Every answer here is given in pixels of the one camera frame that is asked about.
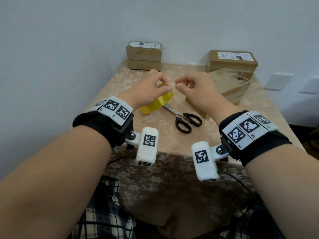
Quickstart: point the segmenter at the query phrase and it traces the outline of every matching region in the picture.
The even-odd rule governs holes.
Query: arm
[[[118,95],[133,109],[171,91],[150,71]],[[85,210],[109,161],[111,147],[95,130],[78,126],[22,163],[0,183],[0,238],[66,238]]]
[[[219,125],[240,110],[221,94],[206,73],[187,74],[176,88]],[[319,161],[285,144],[256,157],[247,173],[287,239],[316,238],[319,228]]]

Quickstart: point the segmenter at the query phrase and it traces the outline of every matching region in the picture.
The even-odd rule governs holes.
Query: scissors
[[[169,104],[165,104],[164,107],[166,109],[168,109],[169,111],[174,113],[174,115],[176,116],[175,125],[176,125],[177,129],[180,130],[183,133],[190,133],[192,131],[192,128],[190,127],[190,125],[187,122],[182,120],[180,118],[180,116],[184,117],[186,120],[188,120],[194,126],[199,127],[199,126],[201,126],[203,124],[203,121],[201,120],[201,118],[199,118],[198,116],[196,116],[194,114],[190,114],[190,113],[181,114],[180,112],[174,110]],[[179,124],[182,124],[188,130],[181,129]]]

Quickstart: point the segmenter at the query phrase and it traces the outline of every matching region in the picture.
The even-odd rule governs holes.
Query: left hand
[[[158,81],[165,86],[158,88]],[[172,90],[167,77],[155,69],[151,69],[136,85],[122,92],[117,97],[124,100],[134,110],[146,106],[158,97],[167,94]]]

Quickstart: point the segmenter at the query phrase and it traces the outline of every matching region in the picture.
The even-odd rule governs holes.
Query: scissors blade
[[[179,113],[178,111],[174,110],[169,104],[165,104],[164,107],[165,107],[166,109],[168,109],[169,111],[173,112],[175,115],[177,115],[177,117],[178,117],[178,115],[181,115],[181,116],[182,116],[181,113]]]

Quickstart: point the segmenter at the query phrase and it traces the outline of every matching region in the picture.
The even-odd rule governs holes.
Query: table
[[[162,64],[162,72],[170,82],[190,70],[204,72],[205,67]],[[116,96],[130,88],[146,72],[128,69],[125,60],[87,110],[103,98]],[[197,114],[185,102],[185,96],[174,87],[173,92],[174,97],[169,104],[174,109]],[[256,77],[253,76],[239,107],[260,112],[278,125],[280,132],[295,146],[302,148]],[[212,119],[203,119],[201,127],[192,127],[192,133],[184,134],[176,129],[173,113],[163,107],[147,115],[137,109],[134,115],[135,132],[141,132],[146,126],[159,131],[158,154],[155,164],[144,168],[134,165],[136,149],[126,150],[125,144],[114,148],[111,160],[132,157],[112,163],[104,172],[120,181],[120,202],[123,207],[138,219],[157,225],[160,233],[168,238],[194,238],[227,224],[232,214],[238,208],[243,208],[243,202],[249,198],[248,193],[228,176],[221,176],[221,180],[215,182],[199,181],[191,153],[191,146],[195,142],[207,141],[211,147],[220,143],[216,123]],[[229,158],[229,162],[219,162],[217,166],[219,171],[232,173],[254,190],[239,161]]]

